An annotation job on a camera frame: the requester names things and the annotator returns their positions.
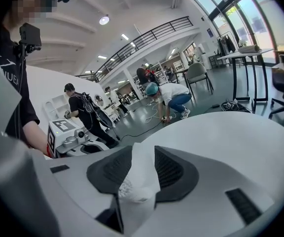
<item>white t-shirt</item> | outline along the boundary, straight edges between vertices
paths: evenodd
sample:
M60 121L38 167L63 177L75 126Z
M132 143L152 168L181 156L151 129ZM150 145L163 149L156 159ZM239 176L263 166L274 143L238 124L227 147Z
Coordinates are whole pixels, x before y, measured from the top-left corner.
M110 98L115 104L119 103L118 95L114 90L110 92Z
M161 91L161 97L159 97L160 102L165 102L165 105L168 106L168 103L176 96L181 94L188 94L189 89L178 83L167 83L159 87Z

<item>round white table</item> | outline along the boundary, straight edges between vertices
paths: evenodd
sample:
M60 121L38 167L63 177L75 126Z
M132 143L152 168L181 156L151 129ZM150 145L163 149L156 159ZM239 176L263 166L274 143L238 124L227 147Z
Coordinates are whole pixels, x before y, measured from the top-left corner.
M142 145L145 152L158 145L224 162L275 201L284 200L284 127L270 119L240 112L197 115L166 126Z

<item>railing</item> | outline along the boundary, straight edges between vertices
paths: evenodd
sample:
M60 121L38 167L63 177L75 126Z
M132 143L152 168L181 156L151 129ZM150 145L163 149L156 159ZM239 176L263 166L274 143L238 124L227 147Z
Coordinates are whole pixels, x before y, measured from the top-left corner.
M193 26L189 20L189 16L175 19L173 21L167 22L163 25L153 28L152 30L142 34L137 37L113 56L111 56L108 61L106 61L96 72L95 77L97 81L103 79L112 69L118 66L125 59L130 57L132 54L140 50L141 48L151 44L152 42L168 35L173 32L185 29L187 27Z
M86 79L86 80L89 80L89 81L98 82L98 79L97 79L97 77L95 76L94 72L88 73L88 74L83 74L83 75L78 75L78 76L76 76L76 77L83 78L83 79Z

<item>blue jeans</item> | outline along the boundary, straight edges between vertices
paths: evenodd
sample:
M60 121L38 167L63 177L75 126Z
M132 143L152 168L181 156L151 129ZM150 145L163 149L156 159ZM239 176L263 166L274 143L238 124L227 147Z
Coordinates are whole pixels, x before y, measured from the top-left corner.
M181 94L174 97L169 103L168 106L179 113L182 113L185 110L183 104L187 103L191 99L191 94Z

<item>black t-shirt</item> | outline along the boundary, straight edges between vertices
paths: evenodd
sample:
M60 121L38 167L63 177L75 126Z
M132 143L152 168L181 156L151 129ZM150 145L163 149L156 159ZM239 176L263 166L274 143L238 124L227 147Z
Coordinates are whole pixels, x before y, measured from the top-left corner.
M92 123L95 123L95 121L97 120L96 114L94 112L89 114L84 110L81 96L82 94L75 92L69 98L70 109L71 109L71 112L78 111L78 117L83 122L84 126L87 129L91 129Z
M13 87L19 90L19 74L20 74L20 59L14 54L15 43L11 41L10 34L4 27L0 32L0 68L6 79L13 85ZM22 99L20 100L20 120L18 121L18 108L11 116L5 132L12 137L19 138L18 131L20 133L20 139L27 143L26 136L23 131L23 126L30 121L40 123L36 116L34 107L29 99L29 89L27 84L26 64L24 65L22 88L20 92Z
M145 70L143 68L137 69L137 76L140 80L141 85L148 82L148 78L145 76Z

